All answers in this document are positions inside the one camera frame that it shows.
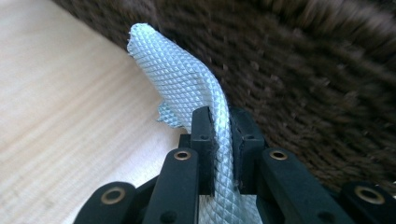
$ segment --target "wooden surface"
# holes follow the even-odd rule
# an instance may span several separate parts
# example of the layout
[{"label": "wooden surface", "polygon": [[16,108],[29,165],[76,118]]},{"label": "wooden surface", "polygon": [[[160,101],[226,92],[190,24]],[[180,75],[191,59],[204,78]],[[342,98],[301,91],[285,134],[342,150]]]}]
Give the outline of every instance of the wooden surface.
[{"label": "wooden surface", "polygon": [[0,30],[0,223],[72,223],[102,185],[159,173],[182,131],[125,51],[51,1],[1,1]]}]

